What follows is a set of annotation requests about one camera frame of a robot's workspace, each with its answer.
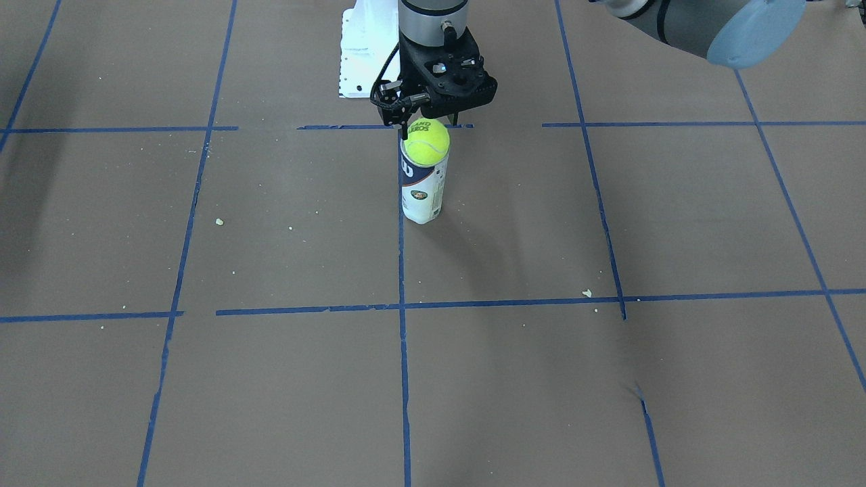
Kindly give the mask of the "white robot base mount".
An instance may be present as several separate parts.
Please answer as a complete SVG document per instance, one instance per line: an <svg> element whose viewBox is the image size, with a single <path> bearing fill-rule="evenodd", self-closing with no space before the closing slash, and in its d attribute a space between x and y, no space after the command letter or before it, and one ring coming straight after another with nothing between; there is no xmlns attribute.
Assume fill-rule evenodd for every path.
<svg viewBox="0 0 866 487"><path fill-rule="evenodd" d="M398 45L398 2L356 1L342 13L338 96L367 98Z"/></svg>

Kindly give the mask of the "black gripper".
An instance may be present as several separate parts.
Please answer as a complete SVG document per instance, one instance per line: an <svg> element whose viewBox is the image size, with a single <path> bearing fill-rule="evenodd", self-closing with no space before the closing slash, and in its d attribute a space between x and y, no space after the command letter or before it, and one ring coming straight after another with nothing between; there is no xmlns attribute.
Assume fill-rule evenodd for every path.
<svg viewBox="0 0 866 487"><path fill-rule="evenodd" d="M490 103L497 80L486 71L484 58L470 30L441 46L428 47L399 35L400 96L428 119L445 117L446 129L460 129L461 112ZM411 115L399 121L401 141L408 139Z"/></svg>

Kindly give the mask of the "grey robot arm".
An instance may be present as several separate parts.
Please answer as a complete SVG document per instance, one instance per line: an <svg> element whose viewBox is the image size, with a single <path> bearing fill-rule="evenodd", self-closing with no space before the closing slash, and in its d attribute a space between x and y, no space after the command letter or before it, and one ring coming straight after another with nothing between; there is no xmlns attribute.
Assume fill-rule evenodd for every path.
<svg viewBox="0 0 866 487"><path fill-rule="evenodd" d="M729 69L770 58L805 14L804 1L598 1L597 8L645 37ZM398 1L398 37L384 62L399 61L398 76L378 75L369 99L385 127L403 139L409 121L455 122L492 102L498 82L470 26L468 1Z"/></svg>

